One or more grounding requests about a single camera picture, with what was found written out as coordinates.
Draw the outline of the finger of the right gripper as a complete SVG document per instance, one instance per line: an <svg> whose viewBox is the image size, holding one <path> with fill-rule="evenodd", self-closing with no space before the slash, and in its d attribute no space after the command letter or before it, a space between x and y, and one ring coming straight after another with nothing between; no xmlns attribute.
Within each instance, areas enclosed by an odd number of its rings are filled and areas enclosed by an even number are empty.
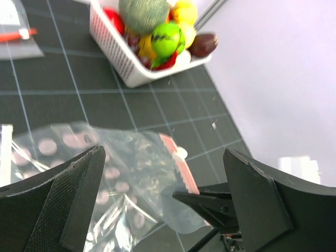
<svg viewBox="0 0 336 252"><path fill-rule="evenodd" d="M221 234L237 234L239 223L227 183L203 186L199 194L174 192L173 198L189 206Z"/></svg>

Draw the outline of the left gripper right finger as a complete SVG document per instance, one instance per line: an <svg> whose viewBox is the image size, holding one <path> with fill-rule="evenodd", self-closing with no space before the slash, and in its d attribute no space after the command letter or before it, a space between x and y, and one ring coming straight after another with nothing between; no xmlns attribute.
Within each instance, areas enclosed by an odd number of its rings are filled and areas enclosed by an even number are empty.
<svg viewBox="0 0 336 252"><path fill-rule="evenodd" d="M226 149L224 168L246 251L335 251L335 188Z"/></svg>

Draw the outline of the pink zipper dotted bag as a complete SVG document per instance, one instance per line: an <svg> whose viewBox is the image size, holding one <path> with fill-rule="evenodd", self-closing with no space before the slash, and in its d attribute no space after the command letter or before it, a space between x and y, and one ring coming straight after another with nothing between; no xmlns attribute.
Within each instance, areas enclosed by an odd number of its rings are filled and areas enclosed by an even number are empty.
<svg viewBox="0 0 336 252"><path fill-rule="evenodd" d="M198 189L187 151L164 133L86 123L42 127L12 139L11 181L49 170L95 145L104 148L106 159L84 251L131 251L161 223L180 234L206 226L172 196Z"/></svg>

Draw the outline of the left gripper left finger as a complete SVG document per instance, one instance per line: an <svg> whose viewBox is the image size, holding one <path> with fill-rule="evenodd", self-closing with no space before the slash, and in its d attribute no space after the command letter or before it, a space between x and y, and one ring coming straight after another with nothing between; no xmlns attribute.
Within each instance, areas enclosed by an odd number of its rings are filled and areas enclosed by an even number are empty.
<svg viewBox="0 0 336 252"><path fill-rule="evenodd" d="M106 153L71 160L1 187L1 251L83 251Z"/></svg>

